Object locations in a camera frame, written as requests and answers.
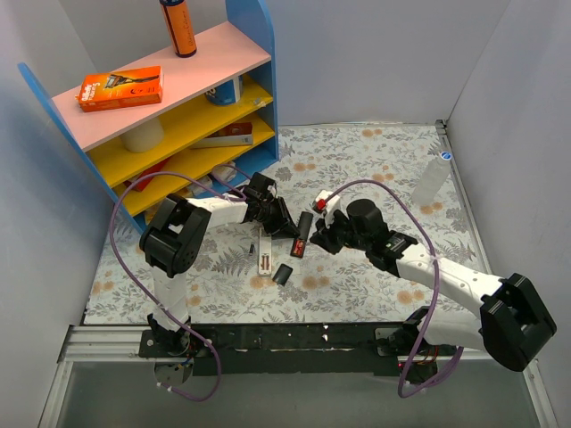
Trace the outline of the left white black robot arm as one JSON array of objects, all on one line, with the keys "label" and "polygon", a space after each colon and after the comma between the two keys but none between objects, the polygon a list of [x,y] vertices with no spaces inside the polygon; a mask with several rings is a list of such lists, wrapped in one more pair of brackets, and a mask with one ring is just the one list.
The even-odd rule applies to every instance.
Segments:
[{"label": "left white black robot arm", "polygon": [[170,356],[190,348],[186,272],[194,264],[206,232],[218,226],[261,225],[271,238],[300,235],[285,200],[277,195],[276,181],[255,173],[245,185],[230,188],[222,197],[195,199],[171,193],[160,203],[143,232],[139,248],[152,268],[159,303],[147,317],[153,340]]}]

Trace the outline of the black remote control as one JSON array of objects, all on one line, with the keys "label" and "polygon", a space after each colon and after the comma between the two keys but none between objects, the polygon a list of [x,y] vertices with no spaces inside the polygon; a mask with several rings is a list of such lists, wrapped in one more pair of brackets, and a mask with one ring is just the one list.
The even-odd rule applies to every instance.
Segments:
[{"label": "black remote control", "polygon": [[307,241],[308,241],[308,237],[309,237],[309,232],[310,232],[310,228],[311,228],[311,223],[313,220],[313,214],[309,211],[303,211],[301,213],[300,219],[299,219],[299,223],[298,223],[298,229],[299,229],[299,234],[298,236],[294,239],[293,241],[293,246],[292,249],[290,251],[290,255],[292,257],[295,257],[293,255],[293,249],[294,249],[294,244],[295,241],[300,239],[305,241],[305,249],[306,249],[306,245],[307,245]]}]

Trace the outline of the white remote control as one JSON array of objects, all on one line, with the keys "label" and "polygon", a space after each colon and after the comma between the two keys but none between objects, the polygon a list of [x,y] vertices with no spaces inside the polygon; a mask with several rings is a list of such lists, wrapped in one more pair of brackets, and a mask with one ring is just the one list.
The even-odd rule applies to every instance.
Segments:
[{"label": "white remote control", "polygon": [[272,273],[272,238],[261,227],[258,245],[258,275],[270,276]]}]

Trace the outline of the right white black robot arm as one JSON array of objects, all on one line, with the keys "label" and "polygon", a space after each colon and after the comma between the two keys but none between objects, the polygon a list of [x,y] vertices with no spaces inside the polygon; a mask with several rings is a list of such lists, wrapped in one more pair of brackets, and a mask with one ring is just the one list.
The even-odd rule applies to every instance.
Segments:
[{"label": "right white black robot arm", "polygon": [[320,218],[311,243],[331,254],[343,248],[363,251],[375,268],[437,290],[464,309],[452,315],[427,306],[416,310],[399,329],[378,339],[383,352],[420,355],[443,345],[469,348],[521,372],[557,332],[527,277],[502,278],[438,259],[415,238],[390,230],[368,199],[343,210],[339,197],[322,192],[313,209]]}]

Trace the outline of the black battery cover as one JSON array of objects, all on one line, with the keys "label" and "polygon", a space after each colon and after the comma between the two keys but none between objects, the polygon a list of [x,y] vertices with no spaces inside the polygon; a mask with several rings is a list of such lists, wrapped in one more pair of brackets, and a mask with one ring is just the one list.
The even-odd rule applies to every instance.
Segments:
[{"label": "black battery cover", "polygon": [[293,271],[294,270],[290,266],[282,263],[278,267],[275,275],[273,275],[272,281],[278,285],[285,285]]}]

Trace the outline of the red AAA battery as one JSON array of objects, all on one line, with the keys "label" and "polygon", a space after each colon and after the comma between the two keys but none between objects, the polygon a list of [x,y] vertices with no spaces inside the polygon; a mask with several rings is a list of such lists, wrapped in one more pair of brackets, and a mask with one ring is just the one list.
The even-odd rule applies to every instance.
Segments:
[{"label": "red AAA battery", "polygon": [[301,258],[305,251],[305,241],[303,240],[296,240],[293,249],[293,255],[295,257]]}]

